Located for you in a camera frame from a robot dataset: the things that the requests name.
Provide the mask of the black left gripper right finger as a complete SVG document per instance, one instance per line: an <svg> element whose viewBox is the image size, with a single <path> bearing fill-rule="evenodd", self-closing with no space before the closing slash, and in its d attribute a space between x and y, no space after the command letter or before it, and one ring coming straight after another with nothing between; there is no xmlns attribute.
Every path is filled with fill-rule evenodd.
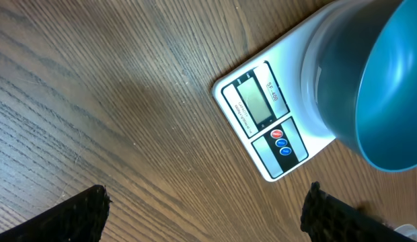
<svg viewBox="0 0 417 242"><path fill-rule="evenodd" d="M300 221L312 241L414 241L324 192L317 181L305 197Z"/></svg>

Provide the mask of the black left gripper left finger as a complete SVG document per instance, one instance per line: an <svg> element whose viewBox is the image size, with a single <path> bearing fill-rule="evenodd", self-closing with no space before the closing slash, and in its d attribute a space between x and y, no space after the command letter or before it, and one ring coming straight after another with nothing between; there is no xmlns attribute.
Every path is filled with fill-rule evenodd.
<svg viewBox="0 0 417 242"><path fill-rule="evenodd" d="M94 185L30 220L0 233L0 242L98 242L108 219L111 199Z"/></svg>

